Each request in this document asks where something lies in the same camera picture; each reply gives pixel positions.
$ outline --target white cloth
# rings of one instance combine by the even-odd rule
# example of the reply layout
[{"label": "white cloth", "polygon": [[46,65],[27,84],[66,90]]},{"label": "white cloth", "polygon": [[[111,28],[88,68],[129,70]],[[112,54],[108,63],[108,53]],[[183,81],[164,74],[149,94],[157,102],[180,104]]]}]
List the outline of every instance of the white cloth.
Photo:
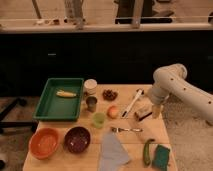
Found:
[{"label": "white cloth", "polygon": [[120,141],[114,133],[106,133],[101,144],[98,171],[117,171],[118,168],[130,161]]}]

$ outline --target dark bowl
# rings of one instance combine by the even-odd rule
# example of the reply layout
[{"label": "dark bowl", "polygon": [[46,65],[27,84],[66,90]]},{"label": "dark bowl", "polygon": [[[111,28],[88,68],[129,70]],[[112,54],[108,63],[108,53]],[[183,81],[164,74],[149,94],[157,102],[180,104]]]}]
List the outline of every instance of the dark bowl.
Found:
[{"label": "dark bowl", "polygon": [[84,127],[70,129],[64,138],[64,145],[71,153],[81,153],[90,144],[90,133]]}]

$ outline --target white container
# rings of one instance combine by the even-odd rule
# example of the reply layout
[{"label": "white container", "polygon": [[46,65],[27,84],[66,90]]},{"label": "white container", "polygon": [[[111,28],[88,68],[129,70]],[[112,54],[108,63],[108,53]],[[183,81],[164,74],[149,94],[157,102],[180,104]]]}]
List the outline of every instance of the white container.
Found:
[{"label": "white container", "polygon": [[96,93],[97,88],[97,81],[94,79],[88,79],[84,82],[84,91],[87,92],[89,95]]}]

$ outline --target small bowl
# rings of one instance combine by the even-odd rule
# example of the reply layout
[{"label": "small bowl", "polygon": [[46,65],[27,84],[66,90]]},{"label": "small bowl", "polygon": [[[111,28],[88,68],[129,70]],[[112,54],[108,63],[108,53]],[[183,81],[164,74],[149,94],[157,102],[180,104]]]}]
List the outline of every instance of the small bowl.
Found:
[{"label": "small bowl", "polygon": [[43,160],[50,157],[58,148],[59,133],[53,128],[42,128],[38,130],[29,141],[31,154]]},{"label": "small bowl", "polygon": [[89,144],[90,133],[84,127],[74,127],[65,135],[64,145],[71,153],[81,153]]}]

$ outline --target orange bowl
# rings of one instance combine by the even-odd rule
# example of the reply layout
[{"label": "orange bowl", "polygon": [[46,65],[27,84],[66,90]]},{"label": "orange bowl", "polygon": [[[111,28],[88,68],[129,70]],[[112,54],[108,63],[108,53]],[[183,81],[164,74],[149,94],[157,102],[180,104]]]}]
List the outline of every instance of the orange bowl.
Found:
[{"label": "orange bowl", "polygon": [[42,128],[31,137],[29,150],[35,158],[42,160],[51,156],[58,145],[58,131],[53,128]]}]

